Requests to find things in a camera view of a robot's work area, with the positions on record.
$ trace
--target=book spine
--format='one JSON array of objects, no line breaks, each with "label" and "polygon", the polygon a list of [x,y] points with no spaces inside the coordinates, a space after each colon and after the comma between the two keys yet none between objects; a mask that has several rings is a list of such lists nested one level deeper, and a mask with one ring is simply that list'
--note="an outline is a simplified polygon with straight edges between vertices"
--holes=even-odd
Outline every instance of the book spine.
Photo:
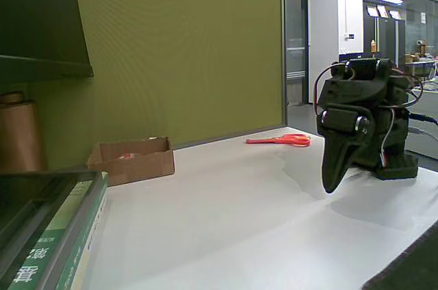
[{"label": "book spine", "polygon": [[88,214],[88,218],[84,226],[82,227],[81,232],[79,233],[79,236],[77,237],[75,244],[73,245],[70,251],[70,255],[68,256],[67,262],[64,266],[64,269],[62,270],[60,279],[56,284],[57,290],[61,290],[61,289],[67,290],[70,289],[72,285],[80,257],[82,255],[84,246],[86,244],[86,240],[91,231],[91,226],[93,224],[97,211],[99,210],[106,189],[107,189],[107,184],[105,184],[105,186],[102,188],[101,193],[99,194],[98,198],[94,201],[92,205],[92,208]]},{"label": "book spine", "polygon": [[71,285],[71,290],[80,290],[82,289],[82,283],[86,275],[86,270],[88,266],[88,261],[90,260],[91,256],[91,250],[92,250],[92,243],[93,239],[96,233],[97,228],[99,227],[99,220],[101,219],[102,212],[105,208],[106,204],[106,194],[102,199],[101,206],[99,207],[99,210],[96,214],[96,217],[94,219],[91,232],[88,235],[87,242],[85,245],[85,248],[83,249],[81,259],[79,260],[79,264],[77,265],[77,270],[75,277],[73,278],[73,282]]}]

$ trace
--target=floor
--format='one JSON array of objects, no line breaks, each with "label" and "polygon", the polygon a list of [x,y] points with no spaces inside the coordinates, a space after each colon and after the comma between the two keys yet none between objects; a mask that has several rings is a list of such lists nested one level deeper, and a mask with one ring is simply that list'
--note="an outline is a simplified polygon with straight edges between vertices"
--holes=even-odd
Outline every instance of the floor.
[{"label": "floor", "polygon": [[[318,134],[316,131],[315,112],[312,105],[290,105],[287,108],[287,125],[310,134]],[[416,153],[411,154],[418,157],[418,165],[420,167],[438,172],[437,160]]]}]

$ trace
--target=scissor handle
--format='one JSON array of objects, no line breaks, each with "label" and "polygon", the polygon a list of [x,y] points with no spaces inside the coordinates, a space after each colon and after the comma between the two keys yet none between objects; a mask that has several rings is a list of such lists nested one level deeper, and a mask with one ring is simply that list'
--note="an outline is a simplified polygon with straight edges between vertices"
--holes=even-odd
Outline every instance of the scissor handle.
[{"label": "scissor handle", "polygon": [[304,134],[285,134],[278,138],[277,143],[291,144],[295,146],[309,146],[310,137]]}]

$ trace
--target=wall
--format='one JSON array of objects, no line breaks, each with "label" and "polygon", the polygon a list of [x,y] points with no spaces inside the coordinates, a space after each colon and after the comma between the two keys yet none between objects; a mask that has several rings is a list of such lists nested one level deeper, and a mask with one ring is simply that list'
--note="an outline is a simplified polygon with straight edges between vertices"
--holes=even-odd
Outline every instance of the wall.
[{"label": "wall", "polygon": [[93,79],[29,88],[49,165],[97,142],[282,123],[280,0],[79,0]]},{"label": "wall", "polygon": [[[313,85],[316,77],[331,62],[339,58],[337,4],[337,0],[308,0],[309,100],[311,102],[313,102]],[[327,77],[321,79],[320,88]]]},{"label": "wall", "polygon": [[[313,85],[317,76],[339,54],[363,51],[362,0],[309,0],[309,100],[313,102]],[[354,34],[345,40],[344,34]],[[326,73],[319,82],[319,92]]]},{"label": "wall", "polygon": [[[363,52],[362,0],[337,0],[339,24],[339,54]],[[345,34],[355,35],[345,39]]]}]

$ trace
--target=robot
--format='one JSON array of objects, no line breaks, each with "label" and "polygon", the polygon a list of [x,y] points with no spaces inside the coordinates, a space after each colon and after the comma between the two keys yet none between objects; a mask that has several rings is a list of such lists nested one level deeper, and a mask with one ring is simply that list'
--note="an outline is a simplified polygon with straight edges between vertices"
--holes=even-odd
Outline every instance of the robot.
[{"label": "robot", "polygon": [[[324,83],[318,106],[318,133],[324,137],[322,183],[332,193],[355,164],[379,179],[417,176],[417,158],[405,154],[409,111],[421,96],[410,89],[414,77],[393,68],[386,59],[355,59],[335,63]],[[408,102],[411,93],[415,98]]]}]

